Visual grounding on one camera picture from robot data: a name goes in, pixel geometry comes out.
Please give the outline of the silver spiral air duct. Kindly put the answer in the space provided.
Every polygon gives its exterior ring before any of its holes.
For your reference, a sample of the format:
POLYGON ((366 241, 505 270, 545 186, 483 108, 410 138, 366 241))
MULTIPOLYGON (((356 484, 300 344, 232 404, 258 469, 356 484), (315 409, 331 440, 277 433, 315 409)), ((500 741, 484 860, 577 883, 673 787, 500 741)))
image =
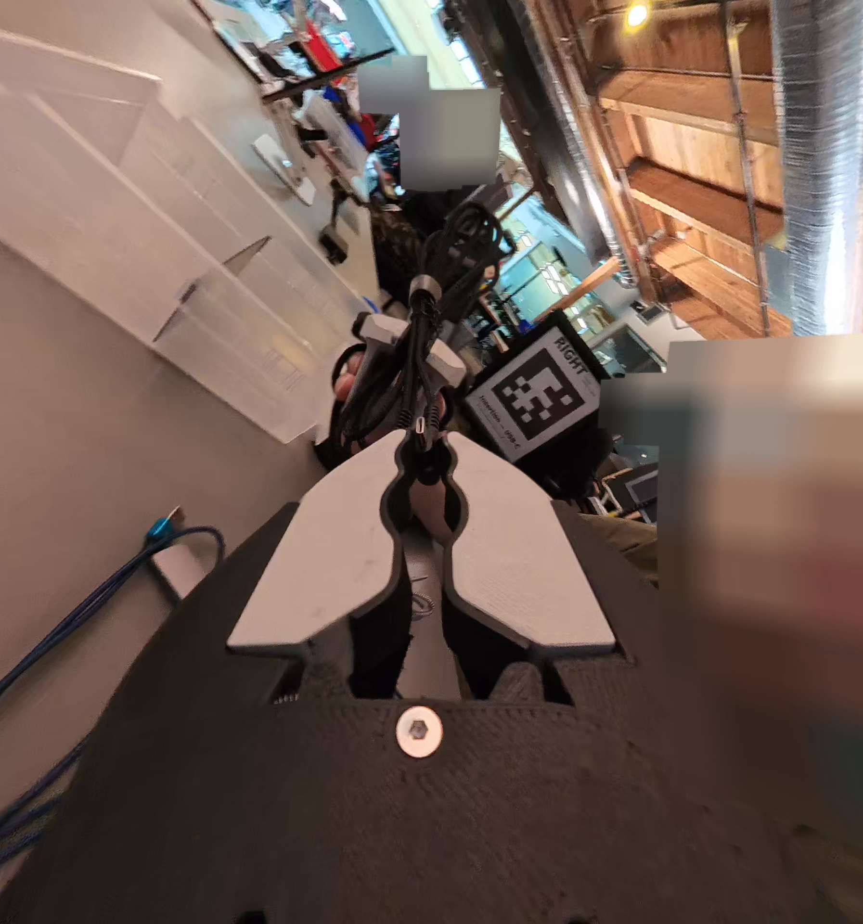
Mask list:
POLYGON ((863 1, 772 2, 797 336, 863 330, 863 1))
POLYGON ((564 222, 589 256, 618 261, 622 285, 643 283, 612 192, 594 109, 550 2, 487 2, 492 52, 564 222))

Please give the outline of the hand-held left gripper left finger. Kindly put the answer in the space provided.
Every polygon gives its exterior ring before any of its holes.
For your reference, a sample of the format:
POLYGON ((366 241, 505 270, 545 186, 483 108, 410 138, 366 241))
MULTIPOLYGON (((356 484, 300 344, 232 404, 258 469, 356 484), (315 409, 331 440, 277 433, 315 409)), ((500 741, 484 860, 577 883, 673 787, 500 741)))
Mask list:
POLYGON ((356 697, 392 696, 411 641, 409 435, 388 433, 307 492, 229 635, 231 653, 332 665, 356 697))

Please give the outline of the person's right hand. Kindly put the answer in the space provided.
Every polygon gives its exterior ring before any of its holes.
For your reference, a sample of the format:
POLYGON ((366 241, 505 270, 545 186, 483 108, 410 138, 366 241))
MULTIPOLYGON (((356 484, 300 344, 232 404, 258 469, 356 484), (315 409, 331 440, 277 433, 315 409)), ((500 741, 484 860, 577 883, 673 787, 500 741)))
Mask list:
MULTIPOLYGON (((411 367, 399 359, 401 348, 377 358, 368 352, 366 346, 349 347, 336 364, 330 423, 333 461, 345 461, 377 442, 397 427, 403 408, 414 410, 415 403, 427 396, 423 385, 415 386, 407 379, 411 367)), ((444 483, 416 480, 409 498, 414 519, 437 544, 444 545, 452 536, 445 516, 444 483)))

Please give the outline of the white flat device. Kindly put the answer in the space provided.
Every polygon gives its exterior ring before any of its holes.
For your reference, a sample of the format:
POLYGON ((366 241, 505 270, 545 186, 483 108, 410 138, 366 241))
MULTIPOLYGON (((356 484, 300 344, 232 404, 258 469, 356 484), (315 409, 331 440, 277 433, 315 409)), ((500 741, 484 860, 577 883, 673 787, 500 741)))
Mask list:
POLYGON ((280 142, 269 134, 263 134, 252 142, 252 149, 299 202, 312 207, 316 197, 315 185, 307 169, 291 160, 280 142))

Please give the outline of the clear acrylic organizer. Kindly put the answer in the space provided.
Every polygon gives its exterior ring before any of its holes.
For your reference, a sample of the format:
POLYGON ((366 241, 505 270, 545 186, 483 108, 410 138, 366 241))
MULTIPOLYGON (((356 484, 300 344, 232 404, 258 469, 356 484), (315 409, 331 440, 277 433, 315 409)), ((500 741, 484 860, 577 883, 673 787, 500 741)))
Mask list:
POLYGON ((0 29, 0 243, 287 444, 356 289, 159 77, 0 29))

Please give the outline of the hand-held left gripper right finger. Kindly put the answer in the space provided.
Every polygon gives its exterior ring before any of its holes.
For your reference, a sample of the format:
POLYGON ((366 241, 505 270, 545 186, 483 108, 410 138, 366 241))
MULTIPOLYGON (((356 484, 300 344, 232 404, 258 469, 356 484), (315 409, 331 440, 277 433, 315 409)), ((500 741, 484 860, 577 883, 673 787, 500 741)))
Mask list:
POLYGON ((549 494, 460 433, 449 466, 442 626, 474 697, 512 664, 611 653, 617 640, 549 494))

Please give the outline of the black fiducial tag card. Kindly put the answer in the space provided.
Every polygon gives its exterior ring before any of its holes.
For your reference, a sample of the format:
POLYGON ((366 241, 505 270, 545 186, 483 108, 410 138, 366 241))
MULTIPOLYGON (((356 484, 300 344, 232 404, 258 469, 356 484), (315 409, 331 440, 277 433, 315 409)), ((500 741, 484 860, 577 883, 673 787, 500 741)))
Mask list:
POLYGON ((609 380, 586 341, 554 312, 475 378, 464 409, 489 448, 515 464, 597 422, 609 380))

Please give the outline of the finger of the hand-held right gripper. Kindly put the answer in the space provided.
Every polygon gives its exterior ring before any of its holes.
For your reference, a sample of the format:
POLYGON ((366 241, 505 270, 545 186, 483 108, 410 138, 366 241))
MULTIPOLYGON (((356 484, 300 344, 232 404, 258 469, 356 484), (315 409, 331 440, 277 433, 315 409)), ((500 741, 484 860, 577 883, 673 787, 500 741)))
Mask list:
POLYGON ((394 348, 407 331, 409 322, 387 314, 362 311, 353 323, 352 334, 367 345, 394 348))
POLYGON ((439 338, 431 345, 425 363, 451 388, 459 388, 467 374, 461 357, 439 338))

